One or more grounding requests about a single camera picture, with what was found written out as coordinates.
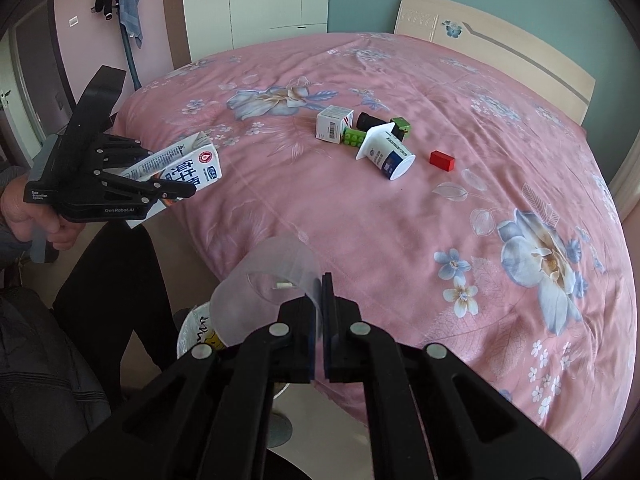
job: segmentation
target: metal screw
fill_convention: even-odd
[[[206,359],[213,354],[213,349],[206,343],[201,343],[191,349],[191,356],[194,359]]]
[[[289,325],[285,323],[274,323],[269,327],[269,333],[275,337],[282,337],[289,333]]]
[[[371,332],[371,325],[363,321],[357,321],[349,327],[349,330],[355,335],[368,335]]]
[[[434,359],[444,359],[447,356],[447,349],[438,343],[434,343],[427,346],[427,354]]]

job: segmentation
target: red logo on carton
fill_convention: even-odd
[[[213,153],[211,153],[211,152],[202,152],[200,154],[200,156],[198,157],[198,160],[202,164],[206,164],[207,162],[210,162],[212,158],[213,158]]]

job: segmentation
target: hand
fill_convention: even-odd
[[[59,251],[74,246],[85,224],[73,224],[59,216],[48,205],[27,204],[23,200],[27,176],[13,179],[0,196],[0,211],[14,236],[21,242],[33,238],[33,227],[37,225],[48,233],[47,240]]]

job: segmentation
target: red block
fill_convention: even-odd
[[[430,164],[444,171],[452,171],[456,165],[456,159],[446,153],[433,152],[429,158]]]

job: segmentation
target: pink bedspread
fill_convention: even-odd
[[[354,148],[317,140],[332,104],[407,118],[407,174],[390,182]],[[604,455],[634,366],[634,282],[585,132],[562,112],[434,44],[327,34],[183,67],[116,122],[152,150],[201,130],[223,177],[174,211],[217,276],[293,233],[365,320],[405,344],[447,345],[585,474]],[[431,166],[433,150],[455,171]],[[365,419],[359,387],[319,388]]]

